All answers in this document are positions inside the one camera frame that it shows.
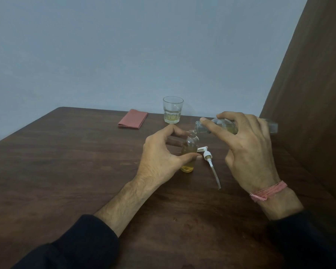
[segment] sleeve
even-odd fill
[[[336,269],[336,240],[313,224],[309,212],[273,221],[269,231],[289,267]]]
[[[58,240],[31,251],[13,269],[109,268],[119,251],[116,234],[100,219],[83,215]]]

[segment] hairy forearm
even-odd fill
[[[258,204],[269,220],[282,219],[304,209],[295,192],[290,188],[285,188],[266,201],[259,201]]]
[[[94,215],[105,222],[119,237],[143,203],[158,188],[150,178],[136,176]]]

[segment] tilted glass bottle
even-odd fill
[[[198,150],[199,139],[197,137],[197,133],[194,130],[189,131],[189,135],[186,141],[183,143],[182,146],[182,155],[187,153],[196,153]],[[183,172],[189,173],[193,170],[195,164],[195,160],[185,164],[181,170]]]
[[[270,135],[274,135],[278,133],[278,124],[270,121],[268,119],[264,119],[268,122]],[[230,133],[237,134],[238,128],[236,124],[228,119],[212,119],[212,122],[216,125],[220,126],[221,128],[229,131]],[[195,122],[195,132],[197,133],[211,133],[208,128],[206,128],[200,121]]]

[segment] wooden table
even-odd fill
[[[126,112],[57,108],[0,141],[0,268],[62,235],[84,213],[94,213],[130,181],[145,138],[166,126],[149,114],[139,130],[118,128]],[[181,117],[189,130],[199,117]],[[121,236],[114,268],[280,268],[268,240],[267,219],[233,179],[227,146],[208,145],[222,189],[206,161],[177,172],[142,206]],[[283,180],[336,234],[336,200],[276,143]]]

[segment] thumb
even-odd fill
[[[179,156],[178,158],[180,159],[181,165],[183,166],[184,164],[187,164],[187,163],[189,163],[192,160],[195,160],[197,158],[201,159],[202,155],[198,154],[198,153],[187,153],[187,154]]]

